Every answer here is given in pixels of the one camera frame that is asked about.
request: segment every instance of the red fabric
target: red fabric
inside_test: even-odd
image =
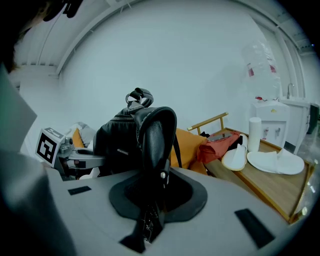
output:
[[[222,158],[228,148],[239,138],[240,132],[231,131],[232,136],[217,141],[205,140],[197,150],[196,158],[198,162],[207,164],[218,158]]]

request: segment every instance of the black leather backpack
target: black leather backpack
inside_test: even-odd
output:
[[[182,167],[176,114],[170,107],[149,107],[153,101],[148,90],[136,88],[126,96],[127,107],[97,131],[93,154],[106,157],[100,176],[162,169],[173,145]]]

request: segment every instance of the paper towel roll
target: paper towel roll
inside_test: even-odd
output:
[[[259,151],[261,135],[262,135],[261,118],[251,117],[249,119],[249,140],[248,140],[249,152]]]

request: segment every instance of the orange cloth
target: orange cloth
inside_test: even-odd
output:
[[[76,148],[84,148],[85,147],[84,143],[82,142],[78,128],[75,129],[74,134],[72,136],[72,140],[73,140],[73,144]]]
[[[232,136],[217,141],[205,140],[197,150],[197,160],[202,163],[209,163],[218,158],[222,158],[228,148],[239,138],[240,132],[231,131]]]
[[[179,128],[176,129],[176,137],[180,148],[182,168],[207,175],[203,163],[197,162],[198,147],[206,138]],[[171,166],[179,167],[174,147],[171,150]]]

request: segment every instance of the white sink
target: white sink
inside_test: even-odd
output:
[[[298,97],[290,96],[290,98],[281,97],[279,101],[287,105],[295,105],[295,106],[306,107],[306,108],[309,108],[310,106],[310,102],[308,102],[306,98],[298,98]]]

